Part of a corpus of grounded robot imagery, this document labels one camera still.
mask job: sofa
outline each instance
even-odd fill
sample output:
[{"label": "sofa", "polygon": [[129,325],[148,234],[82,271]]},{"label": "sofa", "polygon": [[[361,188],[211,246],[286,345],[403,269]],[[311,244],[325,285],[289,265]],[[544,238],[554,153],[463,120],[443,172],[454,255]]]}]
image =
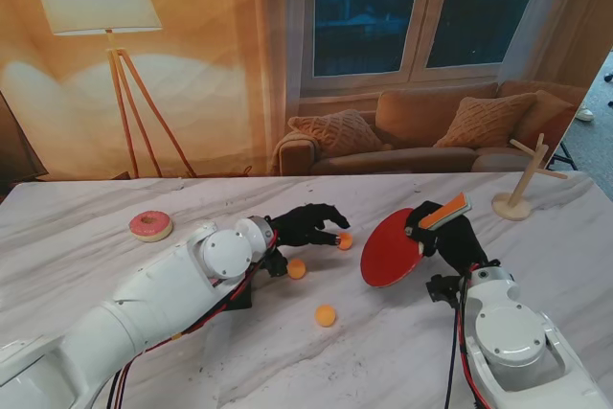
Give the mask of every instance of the sofa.
[{"label": "sofa", "polygon": [[[557,83],[507,80],[500,85],[493,82],[385,91],[379,96],[376,110],[361,111],[360,115],[376,136],[391,145],[392,149],[325,158],[315,139],[289,133],[276,148],[276,173],[327,175],[523,170],[530,157],[517,148],[432,146],[446,133],[464,97],[504,98],[537,90],[544,90],[572,105],[572,110],[566,111],[563,120],[558,117],[557,124],[561,130],[558,129],[558,134],[554,135],[558,139],[546,139],[551,146],[551,155],[566,127],[572,122],[587,90]],[[385,130],[380,128],[382,125],[386,127]]]}]

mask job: orange ping pong ball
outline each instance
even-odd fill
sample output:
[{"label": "orange ping pong ball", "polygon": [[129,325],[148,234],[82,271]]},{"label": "orange ping pong ball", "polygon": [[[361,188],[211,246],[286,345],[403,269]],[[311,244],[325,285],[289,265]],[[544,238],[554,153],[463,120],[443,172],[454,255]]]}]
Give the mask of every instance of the orange ping pong ball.
[{"label": "orange ping pong ball", "polygon": [[307,267],[300,259],[292,259],[287,265],[287,275],[292,280],[300,280],[305,276]]},{"label": "orange ping pong ball", "polygon": [[318,306],[315,310],[315,321],[319,326],[329,328],[336,320],[336,311],[331,306]]},{"label": "orange ping pong ball", "polygon": [[347,250],[353,245],[353,236],[352,234],[348,234],[347,232],[342,232],[338,234],[340,239],[338,243],[338,249]]}]

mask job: red paddle rubber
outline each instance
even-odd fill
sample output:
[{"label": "red paddle rubber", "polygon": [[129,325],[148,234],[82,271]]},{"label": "red paddle rubber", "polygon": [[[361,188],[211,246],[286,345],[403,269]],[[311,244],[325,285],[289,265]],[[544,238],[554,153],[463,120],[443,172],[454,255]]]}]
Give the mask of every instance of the red paddle rubber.
[{"label": "red paddle rubber", "polygon": [[362,251],[362,278],[370,286],[384,287],[399,282],[421,260],[420,245],[404,234],[412,208],[399,210],[381,222]]}]

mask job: window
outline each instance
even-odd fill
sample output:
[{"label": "window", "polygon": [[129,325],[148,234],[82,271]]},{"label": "window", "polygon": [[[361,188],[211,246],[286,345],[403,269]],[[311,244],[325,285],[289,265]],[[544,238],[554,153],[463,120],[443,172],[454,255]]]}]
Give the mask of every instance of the window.
[{"label": "window", "polygon": [[303,87],[495,76],[529,5],[530,0],[306,0]]}]

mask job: pink frosted donut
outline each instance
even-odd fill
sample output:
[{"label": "pink frosted donut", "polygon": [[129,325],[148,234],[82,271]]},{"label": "pink frosted donut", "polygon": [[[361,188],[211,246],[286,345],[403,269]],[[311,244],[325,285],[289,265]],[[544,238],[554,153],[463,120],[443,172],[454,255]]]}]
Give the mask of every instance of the pink frosted donut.
[{"label": "pink frosted donut", "polygon": [[161,211],[145,211],[130,220],[130,232],[141,241],[159,241],[172,232],[172,221]]}]

